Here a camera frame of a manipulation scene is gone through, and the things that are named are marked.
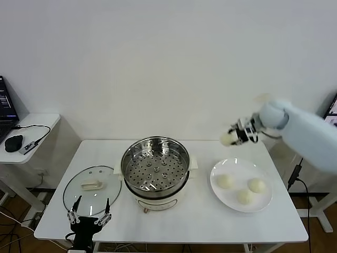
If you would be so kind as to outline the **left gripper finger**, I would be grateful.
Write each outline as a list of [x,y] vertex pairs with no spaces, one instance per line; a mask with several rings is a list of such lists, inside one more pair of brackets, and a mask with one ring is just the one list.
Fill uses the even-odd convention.
[[110,213],[110,199],[107,198],[104,214],[100,218],[98,218],[94,222],[94,224],[95,225],[106,225],[111,220],[111,218],[112,218],[112,214]]
[[67,217],[70,223],[79,223],[80,220],[77,215],[77,210],[81,201],[81,196],[74,202],[73,206],[71,207],[70,211],[67,213]]

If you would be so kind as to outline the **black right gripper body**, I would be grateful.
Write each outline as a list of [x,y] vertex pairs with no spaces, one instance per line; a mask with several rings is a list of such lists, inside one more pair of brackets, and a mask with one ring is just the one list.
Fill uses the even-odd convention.
[[255,127],[254,119],[241,118],[238,119],[240,130],[236,131],[237,139],[245,142],[257,143],[259,136]]

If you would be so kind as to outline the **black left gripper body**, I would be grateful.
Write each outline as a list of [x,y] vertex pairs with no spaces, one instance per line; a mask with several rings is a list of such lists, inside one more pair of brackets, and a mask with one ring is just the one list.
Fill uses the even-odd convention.
[[70,250],[93,252],[93,236],[102,230],[102,226],[95,217],[79,217],[79,221],[71,225],[71,231],[75,233],[75,237]]

